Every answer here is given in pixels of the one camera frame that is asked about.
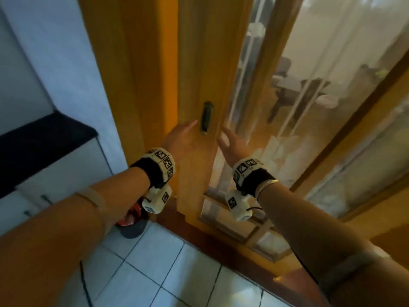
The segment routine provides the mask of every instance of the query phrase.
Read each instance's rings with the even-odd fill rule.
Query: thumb
[[[223,154],[227,152],[229,147],[222,138],[217,138],[217,144],[220,147],[220,149],[222,150]]]

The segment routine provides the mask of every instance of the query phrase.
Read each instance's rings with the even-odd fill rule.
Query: person
[[[164,139],[162,148],[176,163],[193,148],[190,134],[196,123],[179,124]],[[233,131],[222,131],[229,145],[221,138],[217,142],[226,162],[234,168],[250,157],[251,151]],[[92,199],[74,194],[0,237],[3,306],[44,307],[56,302],[79,261],[151,186],[151,172],[139,167],[138,162],[135,164],[90,187],[104,199],[103,210]],[[267,173],[253,175],[240,187],[254,188],[252,181]],[[323,287],[331,305],[409,305],[408,271],[391,258],[378,255],[374,246],[348,226],[296,197],[276,180],[262,184],[261,191],[256,186],[258,203],[312,278]]]

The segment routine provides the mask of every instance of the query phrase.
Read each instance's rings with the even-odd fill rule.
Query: hand
[[[194,145],[191,140],[189,140],[189,130],[196,124],[197,120],[177,124],[163,140],[162,147],[172,154],[176,163],[193,149]]]
[[[230,167],[233,167],[239,160],[251,156],[250,149],[246,143],[240,139],[233,131],[226,127],[222,127],[222,132],[229,139],[229,146],[222,138],[217,139],[217,144],[222,150],[223,156]]]

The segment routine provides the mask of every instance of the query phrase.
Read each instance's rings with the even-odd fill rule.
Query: wooden door
[[[186,221],[275,274],[294,268],[289,245],[262,211],[245,222],[231,217],[224,194],[234,184],[216,145],[220,127],[234,129],[277,179],[311,198],[362,151],[359,144],[370,145],[409,93],[402,86],[408,19],[399,9],[406,3],[179,0],[179,122],[201,120],[213,105],[208,131],[195,131],[197,149],[179,170],[177,210]],[[326,211],[347,220],[382,189],[363,196],[362,188],[354,204]]]

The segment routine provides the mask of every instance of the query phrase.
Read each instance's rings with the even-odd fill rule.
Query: black wristband
[[[145,171],[146,175],[149,178],[149,181],[151,182],[149,188],[162,188],[165,184],[163,181],[163,175],[160,166],[151,158],[141,158],[129,167],[139,167],[140,169]]]
[[[257,187],[267,180],[274,180],[274,177],[269,174],[267,170],[259,168],[244,179],[242,186],[236,182],[236,188],[241,191],[243,195],[250,194],[255,197]]]

